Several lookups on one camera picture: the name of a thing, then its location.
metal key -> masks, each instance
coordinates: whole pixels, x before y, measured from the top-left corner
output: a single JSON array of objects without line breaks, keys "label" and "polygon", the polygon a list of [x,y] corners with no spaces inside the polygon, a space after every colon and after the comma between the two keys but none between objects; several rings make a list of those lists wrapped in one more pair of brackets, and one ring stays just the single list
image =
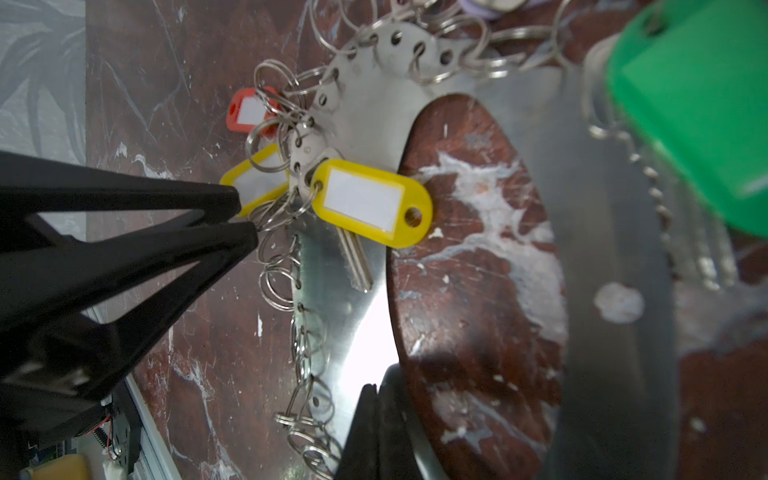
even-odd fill
[{"label": "metal key", "polygon": [[366,253],[360,244],[360,238],[357,233],[336,227],[341,242],[341,254],[344,257],[347,271],[350,273],[352,288],[368,293],[373,288],[373,278],[371,269],[368,265]]}]

wire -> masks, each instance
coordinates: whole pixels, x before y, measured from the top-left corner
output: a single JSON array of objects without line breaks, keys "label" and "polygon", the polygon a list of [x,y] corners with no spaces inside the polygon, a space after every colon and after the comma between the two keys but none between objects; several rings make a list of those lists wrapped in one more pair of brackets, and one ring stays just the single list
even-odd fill
[{"label": "wire", "polygon": [[105,424],[105,423],[109,422],[110,420],[112,420],[112,417],[111,417],[111,415],[107,415],[107,418],[106,418],[106,419],[104,419],[104,420],[102,420],[102,421],[101,421],[101,423],[99,423],[98,425],[96,425],[94,428],[92,428],[92,429],[88,430],[86,433],[81,433],[81,434],[78,434],[78,435],[75,435],[75,436],[76,436],[76,437],[82,437],[83,435],[88,435],[89,433],[93,433],[93,432],[95,432],[95,431],[96,431],[96,429],[97,429],[97,428],[101,427],[103,424]]},{"label": "wire", "polygon": [[107,435],[107,455],[109,455],[109,459],[113,462],[116,462],[118,460],[118,455],[115,455],[115,457],[112,456],[112,452],[109,449],[110,445],[113,446],[112,442],[112,419],[109,421],[109,435]]}]

red marble surface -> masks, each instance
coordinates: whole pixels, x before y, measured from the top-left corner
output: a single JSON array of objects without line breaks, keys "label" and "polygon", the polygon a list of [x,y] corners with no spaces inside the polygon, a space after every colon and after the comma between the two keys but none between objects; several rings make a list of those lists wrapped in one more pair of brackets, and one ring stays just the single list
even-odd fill
[{"label": "red marble surface", "polygon": [[[526,8],[495,27],[549,23],[555,8]],[[580,61],[636,11],[574,2],[565,51]],[[369,6],[352,2],[349,13],[362,21]],[[349,35],[333,2],[320,2],[318,22],[329,37],[338,32],[338,45]],[[255,65],[277,58],[302,71],[329,58],[302,0],[106,0],[88,2],[87,23],[88,164],[138,176],[217,182],[243,160],[225,108]],[[532,478],[553,431],[568,339],[556,251],[525,159],[482,106],[449,97],[417,119],[401,173],[424,180],[435,202],[431,236],[389,255],[396,340],[430,441],[452,478]],[[90,216],[89,238],[167,215]],[[741,235],[734,244],[744,280],[735,293],[675,287],[679,478],[768,473],[768,316],[759,307],[768,246]],[[135,372],[183,478],[306,476],[271,418],[293,388],[289,317],[262,301],[259,272],[253,257],[233,269]],[[118,316],[174,274],[104,311]]]}]

red key tag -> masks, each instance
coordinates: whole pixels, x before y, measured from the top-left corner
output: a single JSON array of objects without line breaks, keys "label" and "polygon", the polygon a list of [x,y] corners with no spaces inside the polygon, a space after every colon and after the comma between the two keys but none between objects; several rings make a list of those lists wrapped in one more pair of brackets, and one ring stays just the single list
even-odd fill
[{"label": "red key tag", "polygon": [[[277,90],[272,87],[264,87],[264,90],[277,95]],[[274,108],[280,108],[280,104],[274,100],[270,100],[270,105]],[[230,102],[227,110],[227,128],[241,134],[247,134],[253,130],[253,127],[274,116],[275,114],[267,111],[261,99],[256,96],[256,89],[242,88],[235,93]],[[273,137],[276,129],[276,125],[265,128],[261,134],[264,137]]]}]

keyhole in tag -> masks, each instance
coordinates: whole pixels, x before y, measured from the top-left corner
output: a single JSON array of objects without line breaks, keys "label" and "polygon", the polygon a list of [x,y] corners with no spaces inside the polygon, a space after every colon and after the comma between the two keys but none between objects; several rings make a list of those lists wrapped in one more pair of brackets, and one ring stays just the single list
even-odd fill
[{"label": "keyhole in tag", "polygon": [[422,223],[422,212],[416,207],[410,207],[406,210],[405,220],[409,227],[416,228]]}]

